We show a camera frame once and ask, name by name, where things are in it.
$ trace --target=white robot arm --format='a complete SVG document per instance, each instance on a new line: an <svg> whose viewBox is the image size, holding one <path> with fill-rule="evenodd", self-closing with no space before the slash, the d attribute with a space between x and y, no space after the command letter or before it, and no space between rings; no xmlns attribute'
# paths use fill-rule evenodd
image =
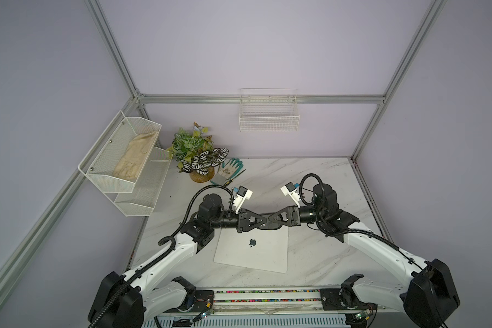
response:
<svg viewBox="0 0 492 328"><path fill-rule="evenodd" d="M459 306L459 298L448 267L437 259L428 262L408 253L372 232L358 218L339 209L335 191L329 185L322 184L320 179L320 184L314 187L312 203L305 202L301 188L308 176L310 174L305 176L300 185L287 185L300 187L299 193L295 189L289 191L287 186L289 192L285 193L291 195L293 192L296 195L294 197L298 196L298 201L306 205L289 206L269 217L241 209L243 199L235 202L235 210L231 210L231 206L224 210L220 196L206 195L199 205L197 215L192 215L182 225L180 233L174 239L166 237L159 242L159 245L163 245L169 241L169 247L166 245L151 259L121 276L115 272L106 276L88 317L90 328L111 328L115 322L121 326L136 323L137 327L169 309L189 311L194 302L195 287L184 278L178 277L160 289L155 288L175 266L206 246L215 234L214 229L236 228L238 233L242 233L255 228L270 230L269 226L273 229L280 225L300 226L302 222L314 222L327 237L335 237L359 249L400 282L390 285L367 279L362 274L354 274L341 284L341 291L334 297L322 297L323 307L327 303L338 303L340 307L336 310L355 309L362 303L374 303L406 313L421 328L437 328L443 324ZM247 199L244 195L251 194L244 187L241 187L241 191L242 198ZM196 318L203 318L205 315L207 314L204 312Z"/></svg>

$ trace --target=marble tabletop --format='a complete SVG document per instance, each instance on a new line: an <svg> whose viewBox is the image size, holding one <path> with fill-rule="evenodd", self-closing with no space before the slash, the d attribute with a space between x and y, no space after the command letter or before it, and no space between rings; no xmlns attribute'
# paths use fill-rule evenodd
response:
<svg viewBox="0 0 492 328"><path fill-rule="evenodd" d="M253 191L243 208L256 213L273 212L295 203L283 196L280 188L289 181L300 183L308 173L318 174L337 192L339 206L366 224L375 233L379 228L368 203L357 182L350 163L345 158L329 159L242 159L246 172L232 182L230 187L243 185ZM145 226L134 254L132 266L137 266L155 254L158 240L170 235L182 221L192 196L209 183L196 183L186 173L178 173L172 161L164 186ZM309 178L305 188L311 189L316 181ZM201 194L191 210L197 206L204 194L218 193L227 203L227 194L216 188ZM311 192L305 192L307 199ZM341 243L335 238L325 238L306 225L291 227L288 236L288 271L277 273L215 263L216 245L220 230L215 238L197 255L175 268L164 279L169 282L177 276L202 287L255 287L255 286L322 286L339 285L354 273L390 283L397 280L379 264L357 249Z"/></svg>

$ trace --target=towel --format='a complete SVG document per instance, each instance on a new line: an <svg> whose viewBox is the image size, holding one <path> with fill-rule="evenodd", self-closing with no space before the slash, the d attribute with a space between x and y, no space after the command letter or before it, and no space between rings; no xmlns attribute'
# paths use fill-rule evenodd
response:
<svg viewBox="0 0 492 328"><path fill-rule="evenodd" d="M158 131L153 131L134 137L113 170L113 176L131 182L137 181L157 135Z"/></svg>

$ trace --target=green glove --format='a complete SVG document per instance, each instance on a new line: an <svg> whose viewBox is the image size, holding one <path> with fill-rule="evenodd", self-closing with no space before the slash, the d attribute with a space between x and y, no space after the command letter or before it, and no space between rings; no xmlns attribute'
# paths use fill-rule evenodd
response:
<svg viewBox="0 0 492 328"><path fill-rule="evenodd" d="M222 186L226 181L233 179L233 177L239 174L242 168L242 161L240 159L232 158L226 165L224 165L224 163L219 165L219 170L211 179L211 183Z"/></svg>

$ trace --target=wire mesh basket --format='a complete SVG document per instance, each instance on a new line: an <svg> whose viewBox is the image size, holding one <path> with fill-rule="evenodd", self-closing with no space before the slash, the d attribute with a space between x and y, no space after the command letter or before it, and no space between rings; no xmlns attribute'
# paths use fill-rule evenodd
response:
<svg viewBox="0 0 492 328"><path fill-rule="evenodd" d="M113 176L113 170L126 152L127 146L134 137L139 134L160 131L161 125L140 117L125 117L118 124L115 132L111 135L108 142L93 160L89 169L82 172L88 180L90 180L103 193L131 193L137 186L142 175L145 164L150 158L153 145L156 143L158 133L147 151L147 156L144 160L140 171L136 175L134 181L124 180Z"/></svg>
<svg viewBox="0 0 492 328"><path fill-rule="evenodd" d="M114 204L125 216L149 216L157 204L171 157L168 151L153 147L132 193L120 193Z"/></svg>
<svg viewBox="0 0 492 328"><path fill-rule="evenodd" d="M241 89L241 132L297 131L296 89Z"/></svg>

